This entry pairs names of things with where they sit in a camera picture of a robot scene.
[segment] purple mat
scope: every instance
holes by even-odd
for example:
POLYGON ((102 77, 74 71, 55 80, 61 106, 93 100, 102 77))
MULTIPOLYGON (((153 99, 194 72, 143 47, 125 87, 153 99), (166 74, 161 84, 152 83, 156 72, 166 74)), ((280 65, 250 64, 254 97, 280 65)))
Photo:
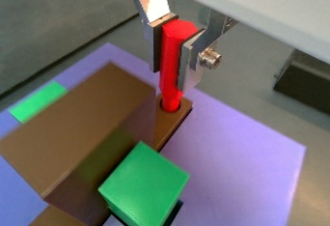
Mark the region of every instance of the purple mat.
MULTIPOLYGON (((149 65, 113 44, 55 81, 73 89, 110 60, 157 85, 149 65)), ((192 173, 173 225, 286 225, 306 147, 201 91, 188 97, 194 111, 164 149, 192 173)))

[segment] cube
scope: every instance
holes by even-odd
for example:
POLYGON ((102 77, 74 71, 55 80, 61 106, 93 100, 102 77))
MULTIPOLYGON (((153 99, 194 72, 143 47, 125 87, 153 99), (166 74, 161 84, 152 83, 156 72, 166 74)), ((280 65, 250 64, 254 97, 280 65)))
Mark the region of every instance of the cube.
POLYGON ((99 188, 127 225, 164 225, 190 175, 139 142, 99 188))

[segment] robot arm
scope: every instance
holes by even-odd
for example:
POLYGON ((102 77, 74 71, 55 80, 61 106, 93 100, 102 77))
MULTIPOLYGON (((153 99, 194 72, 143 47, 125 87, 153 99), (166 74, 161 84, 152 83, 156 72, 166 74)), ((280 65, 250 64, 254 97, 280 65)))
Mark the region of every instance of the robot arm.
MULTIPOLYGON (((170 12, 168 0, 134 0, 150 43, 150 68, 161 70, 162 29, 180 16, 170 12)), ((186 92, 202 79, 202 68, 216 69, 222 56, 216 52, 217 41, 238 22, 212 10, 208 28, 189 38, 181 48, 177 88, 186 92)))

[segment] green square tile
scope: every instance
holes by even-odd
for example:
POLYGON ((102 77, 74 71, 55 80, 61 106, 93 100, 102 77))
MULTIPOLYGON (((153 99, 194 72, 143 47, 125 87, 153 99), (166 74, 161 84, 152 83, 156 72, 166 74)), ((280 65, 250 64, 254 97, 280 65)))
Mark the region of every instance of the green square tile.
POLYGON ((33 119, 53 103, 55 103, 67 93, 66 88, 53 81, 37 93, 34 93, 11 110, 11 114, 21 123, 33 119))
POLYGON ((99 188, 127 225, 164 225, 190 175, 139 142, 99 188))

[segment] wooden block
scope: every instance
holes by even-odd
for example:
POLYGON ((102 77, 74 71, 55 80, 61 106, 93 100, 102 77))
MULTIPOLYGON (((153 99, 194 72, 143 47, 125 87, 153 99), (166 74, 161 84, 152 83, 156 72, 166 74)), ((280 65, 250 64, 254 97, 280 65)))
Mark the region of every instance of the wooden block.
POLYGON ((156 89, 105 67, 0 143, 45 200, 85 225, 110 212, 97 188, 139 140, 154 145, 156 89))

